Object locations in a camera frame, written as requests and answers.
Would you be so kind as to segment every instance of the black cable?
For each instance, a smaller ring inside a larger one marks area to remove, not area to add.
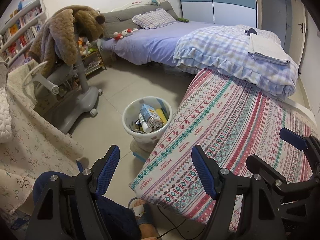
[[[201,231],[196,237],[194,237],[194,238],[191,238],[191,239],[185,238],[185,237],[180,233],[180,231],[178,230],[178,227],[181,226],[181,225],[186,221],[186,219],[185,219],[180,225],[178,225],[178,226],[176,227],[175,224],[161,211],[161,209],[160,209],[159,207],[157,207],[157,208],[158,208],[158,210],[161,212],[161,214],[163,214],[163,215],[165,216],[165,218],[166,218],[167,220],[169,220],[170,223],[174,226],[174,228],[170,229],[169,231],[165,232],[165,233],[162,234],[161,236],[157,237],[157,239],[159,239],[159,238],[161,238],[162,236],[166,235],[166,234],[169,233],[170,231],[176,229],[176,230],[178,231],[179,235],[180,235],[183,239],[185,239],[185,240],[194,240],[194,239],[196,239],[198,236],[200,236],[200,235],[202,234],[202,232],[204,231],[204,229],[202,229],[202,231]]]

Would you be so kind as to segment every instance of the white trash bin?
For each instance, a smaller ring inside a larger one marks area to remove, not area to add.
[[[132,131],[131,127],[134,127],[134,122],[138,120],[138,115],[143,104],[152,106],[154,109],[165,109],[167,113],[169,113],[169,119],[167,123],[159,130],[151,133],[141,134]],[[133,101],[130,105],[127,106],[122,115],[122,124],[126,132],[133,136],[138,146],[141,149],[151,153],[158,143],[160,137],[163,135],[164,131],[171,123],[172,115],[172,108],[167,101],[157,97],[144,97]]]

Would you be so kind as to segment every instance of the white bottle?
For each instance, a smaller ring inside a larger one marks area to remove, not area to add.
[[[152,132],[152,129],[147,125],[146,120],[143,118],[142,114],[139,114],[139,121],[145,133]]]

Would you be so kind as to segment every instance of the headboard cushion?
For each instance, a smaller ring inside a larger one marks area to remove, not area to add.
[[[155,11],[159,7],[162,7],[164,10],[166,10],[176,20],[178,19],[178,16],[174,12],[171,4],[168,1],[161,3],[160,6],[146,5],[129,8],[121,11],[101,13],[101,15],[103,15],[106,18],[104,22],[105,38],[113,38],[113,33],[122,32],[125,29],[140,29],[141,27],[136,25],[132,21],[133,16],[138,14],[144,14],[150,11]]]

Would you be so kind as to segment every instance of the sliding wardrobe door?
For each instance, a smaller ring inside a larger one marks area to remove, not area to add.
[[[181,0],[181,6],[185,19],[214,23],[212,0]]]
[[[214,23],[257,27],[256,0],[213,0]]]

